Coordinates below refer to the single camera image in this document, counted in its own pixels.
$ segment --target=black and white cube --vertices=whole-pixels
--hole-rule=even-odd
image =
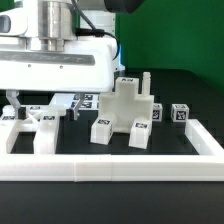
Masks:
[[[186,104],[172,104],[171,118],[174,122],[186,122],[189,117],[189,107]]]
[[[161,103],[154,103],[153,104],[153,114],[152,120],[153,121],[162,121],[163,116],[163,106]]]

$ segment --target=white frame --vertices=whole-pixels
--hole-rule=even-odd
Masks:
[[[0,156],[1,181],[224,181],[224,152],[197,120],[185,134],[200,155]]]

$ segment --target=black table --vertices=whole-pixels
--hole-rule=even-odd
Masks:
[[[77,122],[61,119],[57,153],[196,155],[184,136],[185,124],[171,121],[172,103],[187,104],[190,118],[198,119],[223,146],[224,97],[188,71],[150,71],[151,93],[164,109],[163,122],[153,123],[147,150],[128,147],[125,134],[115,134],[108,146],[90,144],[97,112],[83,111]],[[142,72],[127,73],[141,77]],[[20,101],[48,104],[51,97],[51,93],[21,92]],[[0,102],[7,104],[4,92]],[[22,133],[13,153],[32,153],[32,139],[33,135]],[[0,223],[223,223],[223,199],[222,182],[1,182]]]

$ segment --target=white rectangular block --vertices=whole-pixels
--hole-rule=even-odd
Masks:
[[[129,139],[129,146],[146,149],[149,135],[151,134],[152,124],[145,119],[135,119]]]
[[[34,154],[54,154],[56,150],[59,115],[57,112],[42,114],[34,139]]]
[[[19,120],[14,120],[14,116],[2,115],[0,119],[0,154],[11,153],[18,137]]]
[[[113,134],[112,117],[98,117],[91,128],[91,142],[107,145]]]

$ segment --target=green background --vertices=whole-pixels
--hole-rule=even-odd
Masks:
[[[224,93],[223,0],[146,0],[118,16],[117,35],[127,68],[189,70]]]

